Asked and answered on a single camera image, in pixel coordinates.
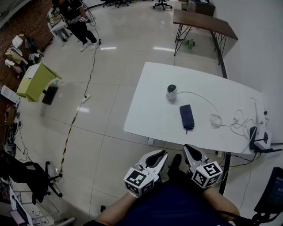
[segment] black pants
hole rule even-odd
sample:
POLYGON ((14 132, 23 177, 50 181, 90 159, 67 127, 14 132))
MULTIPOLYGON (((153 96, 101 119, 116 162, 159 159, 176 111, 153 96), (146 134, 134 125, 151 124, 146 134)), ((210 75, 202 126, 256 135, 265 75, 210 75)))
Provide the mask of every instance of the black pants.
POLYGON ((96 43, 93 33, 88 30, 84 22, 77 22, 69 25, 69 30, 83 43, 87 43, 88 38, 92 43, 96 43))

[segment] person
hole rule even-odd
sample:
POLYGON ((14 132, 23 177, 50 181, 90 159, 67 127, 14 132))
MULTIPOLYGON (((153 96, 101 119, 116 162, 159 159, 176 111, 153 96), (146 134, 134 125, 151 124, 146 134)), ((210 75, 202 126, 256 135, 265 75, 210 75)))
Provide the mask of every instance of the person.
POLYGON ((84 51, 89 45, 91 45, 92 50, 96 49, 97 40, 95 36, 87 29, 85 22, 80 20, 81 17, 87 18, 80 0, 52 0, 52 3, 54 7, 59 7, 67 28, 83 43, 80 51, 84 51))
POLYGON ((155 182, 139 199, 128 192, 106 208, 95 221, 84 226, 228 226, 243 225, 236 218, 216 210, 240 216, 236 206, 214 188, 202 190, 179 170, 182 156, 176 154, 169 166, 169 180, 155 182))
MULTIPOLYGON (((51 24, 52 27, 54 27, 56 24, 58 24, 61 21, 62 17, 60 16, 60 10, 57 7, 51 7, 51 9, 47 13, 47 20, 51 24)), ((55 34, 59 36, 59 38, 66 42, 67 40, 64 38, 63 34, 66 38, 71 37, 64 28, 59 29, 55 31, 55 34)))

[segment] white tile floor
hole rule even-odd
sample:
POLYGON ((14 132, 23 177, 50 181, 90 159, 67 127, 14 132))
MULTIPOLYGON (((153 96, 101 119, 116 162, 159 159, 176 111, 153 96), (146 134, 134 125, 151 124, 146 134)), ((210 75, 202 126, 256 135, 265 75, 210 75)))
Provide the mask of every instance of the white tile floor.
MULTIPOLYGON (((95 219, 100 206, 109 206, 126 193, 122 179, 140 157, 165 148, 169 161, 181 146, 124 132, 123 126, 145 62, 171 64, 219 75, 210 34, 193 29, 188 38, 196 46, 189 51, 183 45, 174 57, 173 10, 153 10, 152 1, 137 1, 129 7, 99 7, 96 29, 102 45, 95 55, 95 66, 87 94, 71 130, 64 162, 64 176, 58 183, 63 197, 51 196, 63 216, 77 217, 77 225, 95 219)), ((170 2, 173 8, 179 2, 170 2)), ((89 29, 97 37, 94 28, 89 29)), ((80 52, 81 44, 72 36, 61 47, 56 41, 45 51, 42 62, 63 77, 51 106, 28 103, 22 99, 19 111, 21 134, 29 157, 44 166, 51 161, 60 168, 64 144, 92 70, 90 48, 80 52)), ((20 137, 16 143, 23 149, 20 137)), ((216 155, 210 157, 218 160, 216 155)), ((20 152, 17 158, 24 158, 20 152)), ((166 166, 162 173, 166 179, 166 166)))

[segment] white tabletop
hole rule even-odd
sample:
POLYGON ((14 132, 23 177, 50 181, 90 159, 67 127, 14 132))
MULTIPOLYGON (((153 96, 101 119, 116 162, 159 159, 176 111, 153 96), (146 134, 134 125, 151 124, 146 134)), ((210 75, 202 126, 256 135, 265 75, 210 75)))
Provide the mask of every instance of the white tabletop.
POLYGON ((58 24, 56 24, 54 27, 52 27, 52 29, 50 31, 60 30, 60 29, 64 28, 64 24, 65 24, 65 22, 63 20, 61 20, 58 24))
MULTIPOLYGON (((223 124, 233 123, 236 110, 256 121, 255 98, 262 104, 262 94, 249 87, 215 75, 177 66, 147 62, 144 65, 124 131, 177 144, 191 144, 216 151, 242 153, 248 145, 245 137, 229 127, 212 128, 213 106, 201 97, 182 93, 174 103, 165 97, 167 87, 174 84, 180 91, 190 91, 208 99, 218 109, 223 124), (191 105, 195 127, 183 128, 180 106, 191 105)), ((250 154, 249 148, 244 153, 250 154)))

